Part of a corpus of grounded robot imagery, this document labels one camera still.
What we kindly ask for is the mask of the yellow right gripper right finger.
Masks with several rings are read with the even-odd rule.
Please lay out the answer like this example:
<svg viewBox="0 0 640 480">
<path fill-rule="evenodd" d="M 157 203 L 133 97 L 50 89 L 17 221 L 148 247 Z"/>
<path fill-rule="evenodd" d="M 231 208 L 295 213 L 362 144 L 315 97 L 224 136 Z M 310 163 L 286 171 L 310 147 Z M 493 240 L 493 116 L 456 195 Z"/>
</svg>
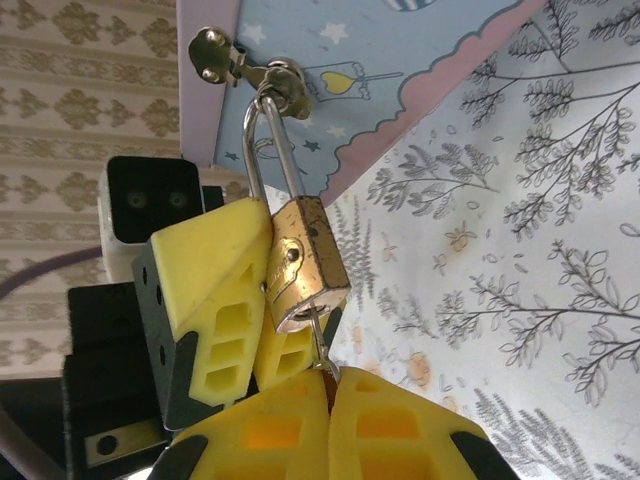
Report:
<svg viewBox="0 0 640 480">
<path fill-rule="evenodd" d="M 345 367 L 331 412 L 331 477 L 499 480 L 511 466 L 475 422 Z"/>
</svg>

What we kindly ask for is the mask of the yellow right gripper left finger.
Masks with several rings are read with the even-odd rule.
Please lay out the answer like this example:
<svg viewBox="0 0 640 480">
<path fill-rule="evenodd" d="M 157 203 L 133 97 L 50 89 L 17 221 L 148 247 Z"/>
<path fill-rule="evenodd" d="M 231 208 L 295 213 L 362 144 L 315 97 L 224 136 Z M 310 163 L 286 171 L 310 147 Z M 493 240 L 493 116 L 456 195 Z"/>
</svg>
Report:
<svg viewBox="0 0 640 480">
<path fill-rule="evenodd" d="M 153 479 L 327 479 L 323 375 L 303 371 L 179 433 Z"/>
</svg>

